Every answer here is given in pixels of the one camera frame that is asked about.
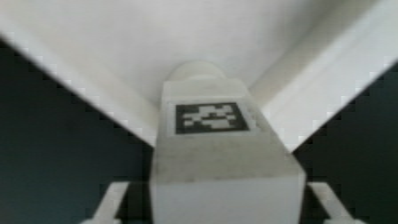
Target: white panel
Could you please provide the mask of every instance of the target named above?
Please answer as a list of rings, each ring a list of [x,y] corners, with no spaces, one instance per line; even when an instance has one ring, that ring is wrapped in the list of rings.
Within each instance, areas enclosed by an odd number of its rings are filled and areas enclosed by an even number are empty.
[[[398,59],[398,1],[346,1],[252,94],[292,151]]]
[[[0,34],[150,144],[161,83],[211,61],[255,83],[292,150],[395,60],[394,11],[394,0],[0,0]]]

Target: white surface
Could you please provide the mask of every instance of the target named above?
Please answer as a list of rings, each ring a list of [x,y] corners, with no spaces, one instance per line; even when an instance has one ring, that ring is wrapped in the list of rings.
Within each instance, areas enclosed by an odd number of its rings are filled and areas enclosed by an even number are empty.
[[[150,169],[152,221],[296,224],[305,174],[243,83],[214,80],[173,81],[163,87]],[[253,124],[248,130],[175,134],[175,105],[220,102],[236,102]]]
[[[395,0],[0,0],[0,34],[150,145],[161,83],[211,61],[255,83],[292,150],[398,58],[394,11]]]
[[[250,91],[292,151],[398,61],[398,1],[349,0]]]

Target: white block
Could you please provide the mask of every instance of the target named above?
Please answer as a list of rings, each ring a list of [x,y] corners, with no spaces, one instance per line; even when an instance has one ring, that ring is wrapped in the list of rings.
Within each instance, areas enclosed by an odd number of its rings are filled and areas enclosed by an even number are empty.
[[[198,131],[182,126],[177,133],[182,121],[177,124],[175,120],[188,119],[182,114],[207,106],[218,110],[225,105],[236,116],[228,128],[220,131],[204,125],[227,120],[227,115],[214,113],[212,120],[200,117],[205,122],[195,123]],[[157,133],[154,223],[298,223],[305,175],[237,80],[165,83]]]

